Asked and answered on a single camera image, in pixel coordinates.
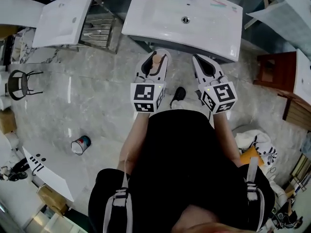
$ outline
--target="bathroom sink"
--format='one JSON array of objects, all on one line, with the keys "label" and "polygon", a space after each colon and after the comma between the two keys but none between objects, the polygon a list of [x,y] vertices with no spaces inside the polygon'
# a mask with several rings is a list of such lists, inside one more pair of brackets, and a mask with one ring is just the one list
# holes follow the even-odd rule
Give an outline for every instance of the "bathroom sink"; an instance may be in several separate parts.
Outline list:
[{"label": "bathroom sink", "polygon": [[238,61],[242,8],[226,0],[132,0],[122,33]]},{"label": "bathroom sink", "polygon": [[311,61],[297,49],[294,94],[311,105]]},{"label": "bathroom sink", "polygon": [[92,0],[55,0],[42,9],[33,47],[77,44]]}]

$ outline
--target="wall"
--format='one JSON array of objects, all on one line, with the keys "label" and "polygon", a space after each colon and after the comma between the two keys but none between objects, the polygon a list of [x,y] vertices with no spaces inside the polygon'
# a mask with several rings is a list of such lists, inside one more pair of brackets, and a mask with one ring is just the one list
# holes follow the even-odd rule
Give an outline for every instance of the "wall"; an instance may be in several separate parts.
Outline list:
[{"label": "wall", "polygon": [[37,187],[29,183],[28,179],[17,182],[0,181],[0,200],[22,229],[44,205],[36,192]]}]

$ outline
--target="black and white pattern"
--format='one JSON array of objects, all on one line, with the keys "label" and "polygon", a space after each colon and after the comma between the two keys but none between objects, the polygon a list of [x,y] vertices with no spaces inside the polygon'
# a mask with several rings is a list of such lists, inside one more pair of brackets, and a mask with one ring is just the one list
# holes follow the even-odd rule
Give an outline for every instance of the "black and white pattern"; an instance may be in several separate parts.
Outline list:
[{"label": "black and white pattern", "polygon": [[156,109],[159,108],[159,106],[160,106],[160,104],[161,104],[161,101],[162,101],[163,97],[164,97],[164,92],[163,92],[163,89],[162,89],[162,91],[160,92],[159,97],[158,97],[157,100],[156,100]]},{"label": "black and white pattern", "polygon": [[223,112],[223,111],[228,111],[231,109],[231,107],[234,105],[234,102],[230,102],[230,103],[226,103],[226,104],[222,104],[222,105],[219,105],[216,113],[218,112]]},{"label": "black and white pattern", "polygon": [[231,90],[229,84],[225,83],[222,85],[214,86],[214,90],[219,102],[225,102],[228,100],[235,99],[235,96]]},{"label": "black and white pattern", "polygon": [[249,147],[239,148],[239,150],[241,151],[241,153],[245,153],[248,149],[254,146],[257,153],[260,155],[261,159],[265,163],[265,165],[266,166],[273,165],[273,163],[276,161],[277,158],[277,152],[276,148],[271,143],[270,137],[261,131],[257,131],[255,133],[257,135],[255,135],[254,140],[249,145]]},{"label": "black and white pattern", "polygon": [[134,100],[153,100],[155,86],[152,84],[136,85]]},{"label": "black and white pattern", "polygon": [[204,104],[207,105],[207,107],[211,111],[214,110],[216,103],[213,101],[213,99],[206,92],[204,92],[204,94],[203,94],[202,101]]},{"label": "black and white pattern", "polygon": [[154,112],[152,103],[134,103],[137,112]]}]

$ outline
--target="yellow object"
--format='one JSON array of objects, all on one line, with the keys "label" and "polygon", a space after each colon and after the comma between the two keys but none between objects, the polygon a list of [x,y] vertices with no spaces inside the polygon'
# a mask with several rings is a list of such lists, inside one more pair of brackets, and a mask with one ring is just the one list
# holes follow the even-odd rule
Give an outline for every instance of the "yellow object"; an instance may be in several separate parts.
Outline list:
[{"label": "yellow object", "polygon": [[0,25],[0,40],[18,32],[18,26]]},{"label": "yellow object", "polygon": [[258,166],[262,166],[264,164],[262,158],[260,157],[260,155],[257,153],[255,146],[252,146],[248,151],[246,151],[245,153],[243,153],[240,156],[240,160],[242,162],[243,165],[245,164],[249,164],[251,161],[251,157],[258,157]]},{"label": "yellow object", "polygon": [[10,108],[0,111],[0,131],[7,134],[16,130],[16,128],[14,112]]},{"label": "yellow object", "polygon": [[37,194],[41,198],[42,202],[45,203],[51,210],[63,216],[65,212],[68,210],[68,206],[66,205],[66,199],[60,195],[58,192],[54,191],[47,184],[41,186]]}]

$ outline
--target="white vanity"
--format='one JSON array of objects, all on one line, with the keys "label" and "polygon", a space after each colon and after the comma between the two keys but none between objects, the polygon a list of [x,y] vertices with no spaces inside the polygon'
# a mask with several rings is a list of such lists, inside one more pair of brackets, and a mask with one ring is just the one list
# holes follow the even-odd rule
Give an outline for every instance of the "white vanity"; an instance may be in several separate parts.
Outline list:
[{"label": "white vanity", "polygon": [[132,0],[122,33],[134,40],[235,62],[242,8],[227,0]]}]

